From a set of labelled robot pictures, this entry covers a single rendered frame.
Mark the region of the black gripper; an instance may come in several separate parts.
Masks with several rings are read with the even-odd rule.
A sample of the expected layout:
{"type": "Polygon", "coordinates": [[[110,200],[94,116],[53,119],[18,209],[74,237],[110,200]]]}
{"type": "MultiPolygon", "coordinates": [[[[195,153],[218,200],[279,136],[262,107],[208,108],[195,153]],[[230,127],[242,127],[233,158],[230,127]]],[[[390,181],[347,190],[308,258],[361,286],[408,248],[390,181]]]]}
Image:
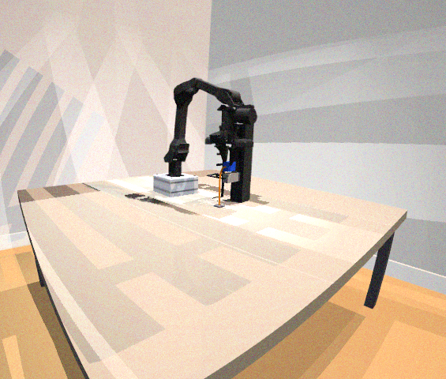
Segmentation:
{"type": "MultiPolygon", "coordinates": [[[[232,165],[240,149],[252,148],[253,141],[252,139],[238,139],[237,129],[239,129],[239,126],[237,123],[222,123],[219,128],[223,128],[223,130],[229,128],[232,134],[232,141],[224,141],[221,144],[216,144],[214,147],[219,149],[223,162],[227,161],[228,150],[230,150],[230,165],[232,165]],[[226,144],[231,144],[231,148],[226,146],[226,144]]],[[[210,137],[205,138],[205,144],[211,144],[210,137]]]]}

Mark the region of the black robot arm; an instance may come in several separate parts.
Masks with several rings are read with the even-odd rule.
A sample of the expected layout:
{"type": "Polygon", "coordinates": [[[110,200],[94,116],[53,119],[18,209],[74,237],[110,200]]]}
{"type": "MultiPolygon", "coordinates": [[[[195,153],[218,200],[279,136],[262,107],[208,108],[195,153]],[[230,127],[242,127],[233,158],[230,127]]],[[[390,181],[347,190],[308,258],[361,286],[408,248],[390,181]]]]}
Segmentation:
{"type": "MultiPolygon", "coordinates": [[[[245,105],[240,93],[235,90],[220,88],[201,78],[193,78],[182,82],[174,88],[174,101],[177,104],[174,124],[174,140],[170,143],[169,152],[164,156],[165,163],[168,163],[167,176],[179,177],[182,174],[182,162],[186,161],[189,155],[189,144],[186,142],[186,118],[188,116],[188,106],[193,100],[193,95],[205,91],[217,98],[223,104],[218,111],[222,111],[223,123],[245,123],[253,124],[257,121],[257,114],[254,105],[245,105]],[[234,109],[235,107],[235,109],[234,109]],[[177,160],[173,160],[177,159],[177,160]]],[[[232,134],[229,128],[209,134],[211,144],[221,144],[224,141],[232,141],[232,134]]]]}

